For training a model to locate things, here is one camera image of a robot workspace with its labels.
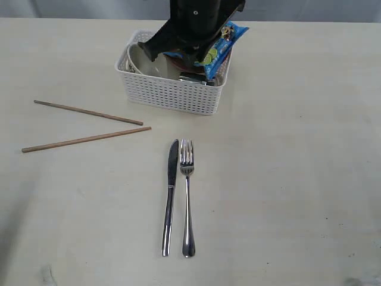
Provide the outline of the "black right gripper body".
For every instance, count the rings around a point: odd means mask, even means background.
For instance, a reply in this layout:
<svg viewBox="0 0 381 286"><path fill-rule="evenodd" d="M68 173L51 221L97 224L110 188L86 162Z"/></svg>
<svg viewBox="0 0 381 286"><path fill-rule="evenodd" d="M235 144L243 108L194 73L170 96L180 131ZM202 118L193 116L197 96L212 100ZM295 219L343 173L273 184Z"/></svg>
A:
<svg viewBox="0 0 381 286"><path fill-rule="evenodd" d="M169 51L209 48L222 27L245 1L171 1Z"/></svg>

